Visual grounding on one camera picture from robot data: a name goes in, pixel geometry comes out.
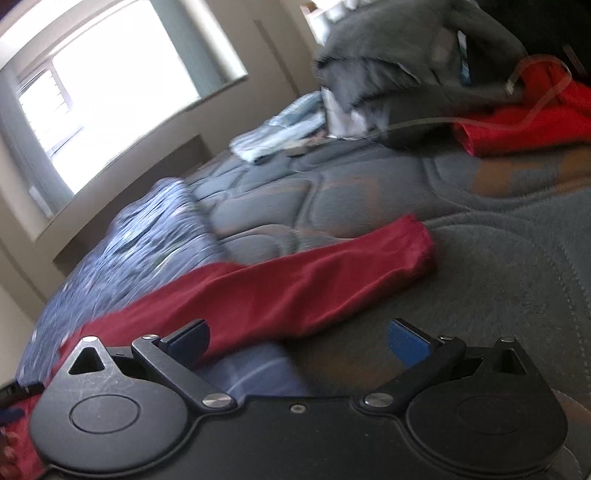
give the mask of light blue towel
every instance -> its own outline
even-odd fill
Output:
[[[230,150],[243,160],[256,164],[291,141],[308,137],[325,124],[322,94],[308,93],[260,127],[234,138]]]

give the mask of silver rivet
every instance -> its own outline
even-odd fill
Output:
[[[305,405],[297,404],[297,405],[292,405],[290,407],[290,410],[293,413],[304,413],[306,410],[308,410],[308,407],[306,407]]]
[[[385,408],[389,407],[394,399],[387,393],[370,393],[363,401],[369,407]]]
[[[205,397],[203,405],[209,408],[225,408],[232,403],[232,397],[225,393],[212,393]]]

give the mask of black mount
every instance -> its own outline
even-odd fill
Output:
[[[209,344],[196,320],[128,348],[84,338],[41,397],[31,438],[50,478],[555,478],[565,415],[513,338],[468,348],[402,320],[409,366],[361,398],[229,395],[192,373]]]

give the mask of red cloth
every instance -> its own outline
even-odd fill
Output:
[[[525,83],[521,106],[504,106],[490,116],[468,118],[489,124],[517,125],[566,72],[549,62],[538,62],[521,75]],[[574,80],[530,123],[518,130],[454,124],[454,133],[470,155],[486,156],[591,141],[591,88]]]
[[[146,333],[166,336],[195,318],[205,318],[211,330],[206,359],[310,335],[391,296],[433,267],[433,241],[413,216],[354,240],[258,265],[210,264],[84,325],[60,348],[54,371],[84,336],[96,335],[105,346],[130,345]],[[9,426],[22,438],[16,450],[25,480],[43,470],[28,437],[37,400],[17,405],[27,415]]]

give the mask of gray mattress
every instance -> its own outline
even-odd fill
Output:
[[[248,264],[363,235],[406,213],[430,228],[434,274],[289,345],[317,392],[365,391],[400,373],[385,331],[401,317],[469,345],[515,336],[553,388],[589,408],[590,174],[589,146],[480,160],[439,138],[414,151],[335,141],[258,166],[225,153],[190,181],[231,257]],[[576,456],[588,471],[589,452]]]

